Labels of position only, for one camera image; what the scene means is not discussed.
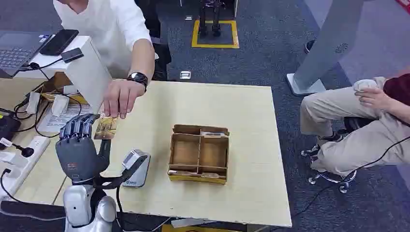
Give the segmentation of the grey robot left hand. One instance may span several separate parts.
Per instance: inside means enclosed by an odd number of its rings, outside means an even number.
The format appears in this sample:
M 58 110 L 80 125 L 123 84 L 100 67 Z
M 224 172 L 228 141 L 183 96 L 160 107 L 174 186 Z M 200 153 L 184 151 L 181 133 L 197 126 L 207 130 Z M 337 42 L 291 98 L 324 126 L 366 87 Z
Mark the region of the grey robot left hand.
M 60 129 L 56 153 L 73 185 L 90 185 L 110 164 L 111 140 L 102 140 L 97 151 L 92 139 L 92 126 L 99 118 L 99 114 L 75 116 Z

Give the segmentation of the person's hand with watch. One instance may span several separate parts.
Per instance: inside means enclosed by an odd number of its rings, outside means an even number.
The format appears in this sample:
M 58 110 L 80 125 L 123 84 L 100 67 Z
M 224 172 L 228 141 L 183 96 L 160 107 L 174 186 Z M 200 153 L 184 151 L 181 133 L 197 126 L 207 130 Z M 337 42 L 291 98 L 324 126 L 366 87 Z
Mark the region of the person's hand with watch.
M 136 98 L 144 95 L 145 86 L 130 80 L 113 80 L 103 97 L 103 112 L 106 116 L 125 119 L 133 110 Z

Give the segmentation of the seated person's hand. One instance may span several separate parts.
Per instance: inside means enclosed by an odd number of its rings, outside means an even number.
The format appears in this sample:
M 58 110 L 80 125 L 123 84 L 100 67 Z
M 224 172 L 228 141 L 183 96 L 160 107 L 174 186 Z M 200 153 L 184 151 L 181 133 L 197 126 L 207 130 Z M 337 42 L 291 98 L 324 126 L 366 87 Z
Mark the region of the seated person's hand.
M 378 88 L 366 88 L 363 91 L 356 91 L 355 96 L 359 98 L 361 105 L 377 110 L 388 111 L 395 102 L 394 99 Z

